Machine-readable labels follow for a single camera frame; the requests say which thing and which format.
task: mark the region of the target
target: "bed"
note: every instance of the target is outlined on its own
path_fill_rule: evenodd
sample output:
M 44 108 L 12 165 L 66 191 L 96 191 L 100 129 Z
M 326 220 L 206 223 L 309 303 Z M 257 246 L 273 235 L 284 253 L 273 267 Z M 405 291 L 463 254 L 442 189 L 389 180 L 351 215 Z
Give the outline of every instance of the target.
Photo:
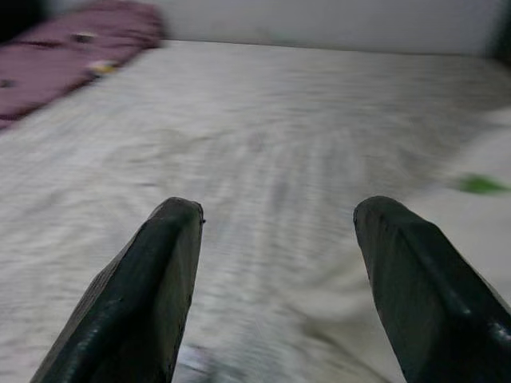
M 375 356 L 316 331 L 296 294 L 336 263 L 359 299 L 315 307 L 322 325 L 376 318 L 354 206 L 435 185 L 506 129 L 486 117 L 510 91 L 478 58 L 166 41 L 30 114 L 0 133 L 2 379 L 30 379 L 92 277 L 177 195 L 207 220 L 184 342 L 224 378 L 402 381 L 377 321 L 358 342 Z

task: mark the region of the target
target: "fabric surface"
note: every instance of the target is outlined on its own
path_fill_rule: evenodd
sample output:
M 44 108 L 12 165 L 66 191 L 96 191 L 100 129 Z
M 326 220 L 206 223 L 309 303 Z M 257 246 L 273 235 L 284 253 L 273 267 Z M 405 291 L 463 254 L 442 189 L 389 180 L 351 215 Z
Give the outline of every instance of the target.
M 511 113 L 506 114 L 500 120 L 511 128 Z M 507 305 L 511 303 L 511 194 L 474 195 L 454 185 L 457 178 L 473 173 L 511 184 L 510 145 L 510 129 L 483 135 L 442 167 L 435 183 L 405 201 L 413 212 L 440 227 Z M 355 240 L 343 250 L 343 259 L 292 293 L 289 302 L 320 338 L 364 355 L 363 360 L 389 381 L 404 381 L 386 347 L 362 253 Z
M 0 128 L 91 81 L 95 61 L 120 65 L 162 35 L 152 6 L 100 0 L 15 38 L 0 48 Z
M 353 209 L 431 185 L 510 90 L 473 58 L 171 41 L 31 114 L 0 134 L 2 381 L 170 195 L 204 207 L 184 344 L 222 381 L 399 381 Z

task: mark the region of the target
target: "green object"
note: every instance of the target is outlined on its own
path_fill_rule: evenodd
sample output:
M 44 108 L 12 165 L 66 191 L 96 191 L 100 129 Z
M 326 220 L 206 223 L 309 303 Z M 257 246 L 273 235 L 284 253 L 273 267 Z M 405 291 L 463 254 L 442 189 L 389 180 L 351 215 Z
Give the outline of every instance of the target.
M 501 194 L 511 192 L 511 188 L 488 176 L 471 174 L 460 179 L 458 189 L 473 194 Z

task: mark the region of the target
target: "white mattress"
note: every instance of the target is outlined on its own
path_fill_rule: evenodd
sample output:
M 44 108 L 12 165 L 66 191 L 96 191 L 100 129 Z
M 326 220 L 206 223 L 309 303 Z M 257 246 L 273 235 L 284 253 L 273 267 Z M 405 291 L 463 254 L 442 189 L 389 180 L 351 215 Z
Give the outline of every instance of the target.
M 474 58 L 175 41 L 0 132 L 1 380 L 30 379 L 91 278 L 178 195 L 207 219 L 184 341 L 212 347 L 223 374 L 400 381 L 384 338 L 383 360 L 354 353 L 290 295 L 344 260 L 363 295 L 347 318 L 374 314 L 346 245 L 354 205 L 434 182 L 501 128 L 485 114 L 510 90 Z

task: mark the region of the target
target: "purple blanket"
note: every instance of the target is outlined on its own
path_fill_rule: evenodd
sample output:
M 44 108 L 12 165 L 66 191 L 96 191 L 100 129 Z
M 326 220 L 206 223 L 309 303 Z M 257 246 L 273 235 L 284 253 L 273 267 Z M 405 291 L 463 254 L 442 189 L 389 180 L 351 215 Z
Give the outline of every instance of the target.
M 0 48 L 0 128 L 91 81 L 94 62 L 120 65 L 162 37 L 153 6 L 100 0 L 15 38 Z

